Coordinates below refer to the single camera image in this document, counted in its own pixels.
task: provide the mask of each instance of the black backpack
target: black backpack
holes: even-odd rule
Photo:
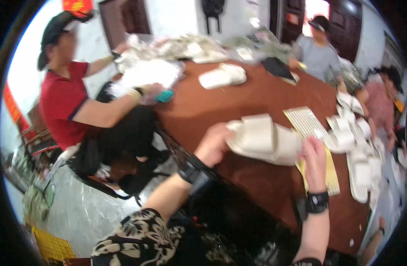
[[[224,12],[224,3],[225,0],[202,0],[203,13],[206,16],[206,32],[208,35],[211,35],[209,30],[209,18],[217,19],[218,32],[221,32],[219,15]]]

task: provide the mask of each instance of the person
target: person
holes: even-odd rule
[[[376,255],[376,250],[378,249],[379,243],[385,236],[385,220],[381,216],[379,217],[379,228],[372,237],[372,240],[368,246],[364,249],[363,254],[360,258],[360,265],[365,266],[369,261]]]
[[[199,172],[211,169],[221,162],[225,151],[228,150],[226,139],[233,136],[233,132],[226,128],[225,123],[210,127],[194,155],[182,165],[179,172],[160,184],[141,210],[127,216],[109,236],[97,243],[92,251],[92,264],[94,266],[213,265],[209,258],[214,252],[196,257],[200,254],[198,249],[204,248],[200,245],[199,238],[182,246],[188,231],[183,226],[173,226],[173,224],[169,226],[169,222],[177,209],[185,203],[194,184],[200,183]],[[302,156],[307,163],[306,178],[309,193],[312,195],[309,199],[313,200],[313,197],[320,199],[320,195],[327,195],[326,151],[323,144],[314,137],[309,137],[303,142]],[[329,241],[329,228],[328,204],[325,208],[318,206],[317,211],[310,211],[302,226],[301,244],[293,260],[294,265],[304,265],[304,262],[305,265],[322,265]],[[226,249],[222,243],[217,245],[217,249],[218,247],[222,250]],[[222,265],[253,264],[250,264],[246,258],[241,258],[240,264],[229,258]]]
[[[293,54],[289,58],[289,67],[305,64],[305,72],[326,82],[326,74],[332,68],[336,77],[340,76],[338,53],[329,41],[329,20],[316,16],[308,24],[312,26],[313,37],[300,35],[292,46]]]
[[[403,93],[400,74],[396,67],[382,66],[380,79],[371,79],[363,89],[356,92],[364,115],[370,125],[372,137],[378,129],[385,129],[388,135],[387,148],[392,151],[397,141],[394,133],[394,100],[398,92]]]
[[[64,11],[53,17],[44,30],[38,70],[48,72],[42,82],[40,112],[54,140],[63,150],[79,146],[75,171],[93,175],[100,172],[93,165],[110,171],[110,163],[121,152],[135,155],[139,162],[160,163],[168,157],[152,148],[155,114],[151,107],[140,106],[144,94],[152,93],[160,84],[146,85],[131,90],[109,103],[91,99],[83,78],[92,76],[109,66],[114,58],[126,51],[125,42],[114,53],[92,63],[73,61],[77,48],[76,28],[81,21],[73,13]],[[95,149],[101,156],[94,156]],[[107,181],[108,175],[101,179]]]

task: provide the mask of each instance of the red polo shirt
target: red polo shirt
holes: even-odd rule
[[[82,78],[88,63],[72,62],[71,78],[61,77],[49,70],[41,86],[40,112],[51,136],[65,150],[82,142],[91,125],[73,121],[73,117],[88,99]]]

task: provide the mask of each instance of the hand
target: hand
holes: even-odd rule
[[[146,84],[141,87],[141,90],[142,90],[143,94],[145,94],[145,95],[148,95],[148,94],[152,95],[154,93],[161,92],[163,89],[164,89],[164,86],[162,86],[162,84],[159,84],[159,83]]]
[[[394,145],[397,142],[397,137],[396,135],[392,135],[388,138],[388,145],[387,145],[387,149],[388,151],[392,152],[392,150],[394,149]]]
[[[295,57],[290,57],[289,58],[289,67],[291,69],[298,68],[298,67],[300,67],[300,62],[298,60],[296,60]]]
[[[124,41],[118,44],[116,48],[113,50],[117,54],[123,54],[127,49],[129,48],[129,45]]]
[[[322,193],[326,188],[326,150],[323,142],[308,137],[302,143],[302,156],[306,161],[306,180],[310,193]]]
[[[195,151],[198,157],[207,167],[214,167],[221,162],[224,152],[229,148],[226,139],[232,138],[234,132],[226,128],[226,123],[218,123],[210,127]]]

